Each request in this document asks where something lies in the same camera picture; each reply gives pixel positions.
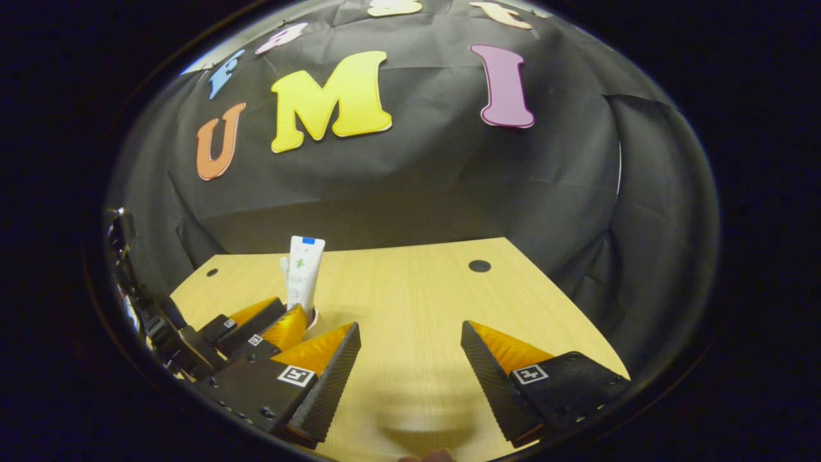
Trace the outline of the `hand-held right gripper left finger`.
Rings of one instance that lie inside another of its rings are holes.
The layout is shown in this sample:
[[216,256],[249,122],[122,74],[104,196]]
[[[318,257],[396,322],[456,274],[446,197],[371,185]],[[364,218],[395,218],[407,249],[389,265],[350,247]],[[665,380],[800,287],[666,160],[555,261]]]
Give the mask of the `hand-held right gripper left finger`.
[[193,387],[240,421],[314,449],[326,440],[361,344],[353,321],[272,357],[246,354]]

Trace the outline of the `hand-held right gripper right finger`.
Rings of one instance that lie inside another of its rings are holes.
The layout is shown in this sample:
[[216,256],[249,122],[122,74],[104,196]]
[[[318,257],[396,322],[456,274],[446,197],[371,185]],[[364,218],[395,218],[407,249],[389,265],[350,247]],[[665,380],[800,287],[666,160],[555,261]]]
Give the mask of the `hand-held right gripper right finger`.
[[475,321],[462,323],[461,348],[515,448],[592,421],[632,384],[581,352],[552,355]]

